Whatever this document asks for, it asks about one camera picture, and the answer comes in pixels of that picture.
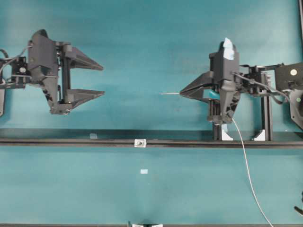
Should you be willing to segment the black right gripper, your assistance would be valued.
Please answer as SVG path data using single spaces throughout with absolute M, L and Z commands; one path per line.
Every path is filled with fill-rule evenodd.
M 230 61 L 223 57 L 223 42 L 217 52 L 209 54 L 210 71 L 201 74 L 193 82 L 180 91 L 183 97 L 209 103 L 210 112 L 208 120 L 215 124 L 228 124 L 232 122 L 233 115 L 240 100 L 237 90 L 237 79 L 234 75 L 239 72 L 239 53 L 233 45 L 235 56 Z M 220 99 L 210 99 L 209 90 L 220 94 Z

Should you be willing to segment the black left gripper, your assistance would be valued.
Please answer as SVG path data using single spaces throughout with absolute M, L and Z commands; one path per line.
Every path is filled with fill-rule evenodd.
M 50 39 L 44 29 L 35 32 L 28 43 L 31 45 L 28 50 L 30 85 L 41 88 L 51 114 L 68 115 L 71 109 L 105 94 L 104 91 L 67 89 L 64 102 L 59 100 L 61 93 L 58 71 L 61 43 Z M 101 65 L 76 47 L 64 46 L 64 57 L 70 61 L 71 68 L 103 70 Z

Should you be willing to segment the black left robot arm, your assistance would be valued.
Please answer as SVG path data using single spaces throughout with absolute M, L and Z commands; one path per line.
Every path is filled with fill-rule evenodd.
M 54 41 L 44 29 L 36 31 L 27 46 L 28 52 L 9 57 L 1 50 L 0 69 L 11 67 L 8 79 L 0 78 L 0 88 L 21 89 L 26 85 L 41 88 L 51 114 L 68 115 L 79 105 L 104 95 L 104 91 L 72 89 L 71 69 L 102 71 L 103 67 L 69 42 Z

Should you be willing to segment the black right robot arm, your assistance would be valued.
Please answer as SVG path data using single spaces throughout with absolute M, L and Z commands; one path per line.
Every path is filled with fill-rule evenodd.
M 300 127 L 303 123 L 303 104 L 294 96 L 303 88 L 303 64 L 283 63 L 269 66 L 239 64 L 240 55 L 230 39 L 220 43 L 217 52 L 209 54 L 210 69 L 180 91 L 186 98 L 205 102 L 209 105 L 208 121 L 217 125 L 229 124 L 242 93 L 254 97 L 284 97 L 275 102 L 288 102 L 291 119 Z M 247 68 L 241 73 L 240 68 Z

